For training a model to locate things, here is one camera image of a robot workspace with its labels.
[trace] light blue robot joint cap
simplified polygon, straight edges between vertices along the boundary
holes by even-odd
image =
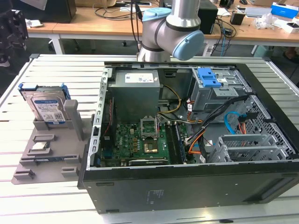
[[[185,36],[174,48],[172,55],[181,61],[194,57],[202,47],[205,37],[200,30],[196,30]]]
[[[142,22],[158,20],[168,16],[170,13],[170,8],[150,8],[144,11]]]

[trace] hard drive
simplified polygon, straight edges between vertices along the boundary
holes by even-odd
[[[60,86],[20,84],[19,92],[34,113],[35,121],[44,121],[48,125],[60,125],[70,120],[64,111],[64,102],[71,97],[67,86],[63,83]]]

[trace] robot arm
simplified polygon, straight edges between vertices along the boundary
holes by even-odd
[[[185,61],[195,56],[204,42],[204,34],[199,31],[199,3],[200,0],[173,0],[172,10],[146,10],[137,60],[167,62],[173,55]]]
[[[26,48],[28,32],[22,11],[12,10],[10,0],[0,0],[0,67],[8,67],[14,48]]]

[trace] gray power supply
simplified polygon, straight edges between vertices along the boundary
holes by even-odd
[[[119,70],[108,90],[115,98],[118,122],[136,123],[145,116],[156,116],[160,92],[157,70]]]

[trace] wooden desk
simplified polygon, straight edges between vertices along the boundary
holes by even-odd
[[[129,14],[129,12],[116,11],[106,16],[118,16]],[[230,17],[222,17],[229,23]],[[299,46],[299,34],[289,34],[279,28],[256,29],[252,25],[252,18],[244,18],[241,26],[234,26],[237,35],[231,40],[231,44],[243,45],[265,45],[265,46]],[[142,36],[142,23],[138,22],[139,36]],[[134,31],[137,33],[136,20],[133,21]],[[43,28],[29,30],[30,37],[43,37],[53,40],[54,48],[57,54],[64,54],[61,39],[89,39],[89,40],[134,40],[132,35],[131,22],[128,17],[127,21],[112,21],[97,16],[90,7],[78,7],[77,13],[71,23],[47,23]],[[205,35],[207,46],[204,56],[210,56],[211,49],[217,43],[221,36],[220,28],[215,26],[211,35]]]
[[[29,34],[43,33],[43,34],[52,34],[54,27],[57,25],[56,22],[44,22],[42,27],[32,27],[28,28]]]
[[[235,9],[236,5],[241,5],[241,7],[259,7],[251,5],[248,1],[248,5],[244,6],[240,4],[238,1],[231,8],[230,11]],[[220,17],[223,21],[230,24],[230,16],[229,17]],[[283,20],[290,20],[285,17],[281,17]],[[299,34],[289,34],[285,32],[283,29],[274,27],[274,29],[256,29],[256,27],[252,24],[254,18],[244,17],[242,25],[237,26],[233,25],[237,31],[236,36],[231,40],[231,44],[242,44],[242,45],[255,45],[254,53],[257,45],[265,45],[265,46],[288,46],[288,47],[299,47]],[[228,24],[223,24],[224,27],[231,28]],[[215,25],[213,29],[213,33],[217,36],[220,35],[220,28],[218,25]]]
[[[129,12],[114,12],[106,16],[119,16],[129,14]],[[134,31],[137,33],[136,20],[133,21]],[[138,21],[139,35],[142,35],[142,23]],[[207,39],[219,38],[220,33],[206,35]],[[133,40],[130,19],[126,21],[112,21],[97,16],[90,7],[78,7],[77,12],[71,23],[58,23],[54,29],[54,34],[85,34],[85,35],[112,35],[112,36],[129,36],[121,40]]]

